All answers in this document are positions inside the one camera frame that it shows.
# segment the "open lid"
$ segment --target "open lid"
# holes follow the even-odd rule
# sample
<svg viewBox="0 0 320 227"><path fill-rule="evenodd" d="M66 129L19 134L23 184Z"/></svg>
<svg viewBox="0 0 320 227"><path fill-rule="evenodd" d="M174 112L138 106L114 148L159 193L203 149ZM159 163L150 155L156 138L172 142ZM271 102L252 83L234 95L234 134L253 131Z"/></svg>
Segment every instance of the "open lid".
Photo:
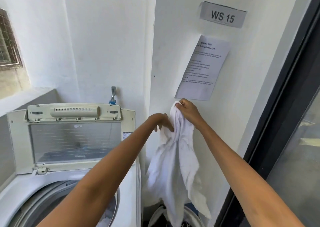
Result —
<svg viewBox="0 0 320 227"><path fill-rule="evenodd" d="M17 174L92 168L135 128L134 111L109 104L31 105L7 117Z"/></svg>

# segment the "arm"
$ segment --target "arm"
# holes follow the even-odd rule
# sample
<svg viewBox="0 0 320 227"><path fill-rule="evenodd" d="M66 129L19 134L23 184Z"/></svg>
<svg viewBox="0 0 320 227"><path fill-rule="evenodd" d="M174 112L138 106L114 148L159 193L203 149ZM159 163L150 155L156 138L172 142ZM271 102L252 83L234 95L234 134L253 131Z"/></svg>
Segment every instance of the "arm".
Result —
<svg viewBox="0 0 320 227"><path fill-rule="evenodd" d="M237 197L251 226L303 226L279 195L205 122L196 106L186 100L176 107L203 135Z"/></svg>
<svg viewBox="0 0 320 227"><path fill-rule="evenodd" d="M94 227L157 125L173 131L168 116L150 116L96 164L38 227Z"/></svg>

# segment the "left hand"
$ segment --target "left hand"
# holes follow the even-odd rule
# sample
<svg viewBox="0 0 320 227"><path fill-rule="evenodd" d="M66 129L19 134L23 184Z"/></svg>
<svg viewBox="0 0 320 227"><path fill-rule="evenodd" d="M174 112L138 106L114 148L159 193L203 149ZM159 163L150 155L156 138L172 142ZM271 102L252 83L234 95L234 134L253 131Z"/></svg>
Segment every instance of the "left hand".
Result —
<svg viewBox="0 0 320 227"><path fill-rule="evenodd" d="M155 126L154 131L158 131L158 127L161 130L162 126L168 128L171 132L174 132L174 127L172 126L169 117L166 113L156 113L157 117L159 117L158 124Z"/></svg>

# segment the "top-load washing machine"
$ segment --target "top-load washing machine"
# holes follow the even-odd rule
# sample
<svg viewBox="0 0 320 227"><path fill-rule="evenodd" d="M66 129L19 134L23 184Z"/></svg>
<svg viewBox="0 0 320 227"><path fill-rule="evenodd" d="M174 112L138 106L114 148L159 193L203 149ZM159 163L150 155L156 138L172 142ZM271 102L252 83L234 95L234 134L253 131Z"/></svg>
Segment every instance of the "top-load washing machine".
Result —
<svg viewBox="0 0 320 227"><path fill-rule="evenodd" d="M7 113L7 118L16 177L0 193L1 227L36 226L135 129L134 111L109 104L31 105ZM104 220L112 226L141 226L138 159L102 216Z"/></svg>

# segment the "washing machine drum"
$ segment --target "washing machine drum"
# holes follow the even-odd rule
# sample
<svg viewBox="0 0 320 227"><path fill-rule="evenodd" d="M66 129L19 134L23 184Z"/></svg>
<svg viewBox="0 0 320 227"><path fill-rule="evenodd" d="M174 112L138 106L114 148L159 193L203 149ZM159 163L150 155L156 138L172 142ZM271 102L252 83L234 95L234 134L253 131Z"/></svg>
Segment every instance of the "washing machine drum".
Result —
<svg viewBox="0 0 320 227"><path fill-rule="evenodd" d="M37 226L75 187L78 181L59 181L47 185L32 195L18 210L9 227L35 227ZM112 223L116 215L118 205L116 193L100 221L110 219Z"/></svg>

